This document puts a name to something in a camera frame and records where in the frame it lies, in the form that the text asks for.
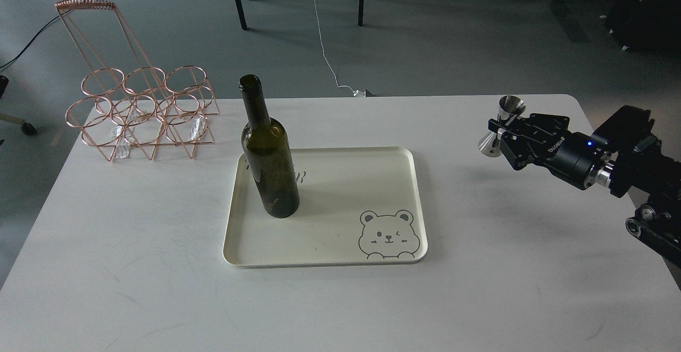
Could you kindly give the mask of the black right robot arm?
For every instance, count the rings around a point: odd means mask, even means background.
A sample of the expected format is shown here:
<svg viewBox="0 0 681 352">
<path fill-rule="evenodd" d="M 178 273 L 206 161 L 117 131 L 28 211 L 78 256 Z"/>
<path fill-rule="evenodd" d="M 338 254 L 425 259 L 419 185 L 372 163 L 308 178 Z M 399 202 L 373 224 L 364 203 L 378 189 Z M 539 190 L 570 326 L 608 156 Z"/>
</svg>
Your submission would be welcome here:
<svg viewBox="0 0 681 352">
<path fill-rule="evenodd" d="M 580 190 L 598 184 L 618 198 L 629 189 L 646 192 L 625 226 L 628 233 L 674 266 L 679 266 L 679 162 L 664 155 L 652 133 L 649 110 L 625 105 L 587 136 L 568 129 L 564 115 L 522 117 L 500 107 L 490 119 L 481 152 L 503 155 L 514 170 L 526 165 L 546 168 L 554 177 Z"/>
</svg>

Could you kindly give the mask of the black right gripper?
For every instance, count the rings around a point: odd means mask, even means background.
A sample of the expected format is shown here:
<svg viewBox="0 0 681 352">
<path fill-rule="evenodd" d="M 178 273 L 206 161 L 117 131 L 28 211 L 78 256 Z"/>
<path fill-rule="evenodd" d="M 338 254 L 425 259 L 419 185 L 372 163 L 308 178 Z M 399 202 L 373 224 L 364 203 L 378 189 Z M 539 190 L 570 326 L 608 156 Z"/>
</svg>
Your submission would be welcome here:
<svg viewBox="0 0 681 352">
<path fill-rule="evenodd" d="M 554 177 L 585 190 L 610 161 L 603 144 L 582 132 L 568 130 L 564 115 L 509 114 L 507 120 L 489 119 L 487 139 L 501 140 L 501 152 L 520 171 L 527 165 L 547 169 Z"/>
</svg>

